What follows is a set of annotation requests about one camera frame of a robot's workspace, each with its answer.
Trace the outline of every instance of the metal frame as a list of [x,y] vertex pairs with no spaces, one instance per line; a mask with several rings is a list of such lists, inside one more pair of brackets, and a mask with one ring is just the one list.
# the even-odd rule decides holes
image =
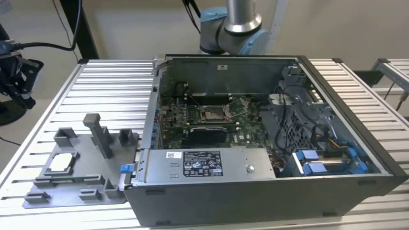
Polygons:
[[[359,78],[342,63],[331,59],[311,59],[338,96],[369,129],[399,167],[409,173],[409,128],[401,115],[377,98]],[[108,127],[129,126],[141,133],[144,113],[141,107],[150,94],[146,84],[152,80],[152,61],[94,60],[78,65],[69,76],[49,108],[30,131],[22,146],[0,175],[0,227],[46,228],[44,223],[64,223],[69,229],[140,228],[129,203],[86,207],[24,209],[21,196],[32,187],[37,165],[53,148],[53,130],[77,125],[85,109],[101,112]],[[112,88],[104,84],[112,82]],[[110,103],[112,112],[104,112]],[[403,229],[409,226],[409,181],[386,196],[370,197],[342,217],[298,219],[274,222],[206,226],[203,229]]]

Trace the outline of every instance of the black pole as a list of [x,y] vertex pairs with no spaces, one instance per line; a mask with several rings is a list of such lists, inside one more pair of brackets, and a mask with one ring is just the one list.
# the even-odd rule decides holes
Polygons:
[[[70,31],[74,32],[77,15],[78,15],[78,1],[77,0],[60,0],[65,17],[69,23]],[[77,46],[81,53],[82,59],[100,59],[97,54],[94,40],[92,38],[92,33],[86,21],[85,11],[81,7],[81,16],[78,21],[78,31],[77,31]]]

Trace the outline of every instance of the open computer tower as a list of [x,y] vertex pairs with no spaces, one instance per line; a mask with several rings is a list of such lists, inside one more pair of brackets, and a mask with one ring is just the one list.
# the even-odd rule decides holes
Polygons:
[[407,178],[303,56],[154,60],[125,196],[142,226],[343,215]]

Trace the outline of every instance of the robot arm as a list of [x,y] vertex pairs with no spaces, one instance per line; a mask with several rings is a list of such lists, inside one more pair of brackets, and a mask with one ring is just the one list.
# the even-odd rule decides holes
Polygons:
[[269,33],[261,29],[253,0],[226,0],[201,13],[199,49],[207,54],[262,54]]

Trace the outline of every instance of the motherboard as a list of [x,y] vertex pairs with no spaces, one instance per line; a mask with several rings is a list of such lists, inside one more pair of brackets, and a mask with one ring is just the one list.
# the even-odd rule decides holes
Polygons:
[[249,95],[161,100],[164,149],[246,148],[271,149],[257,101]]

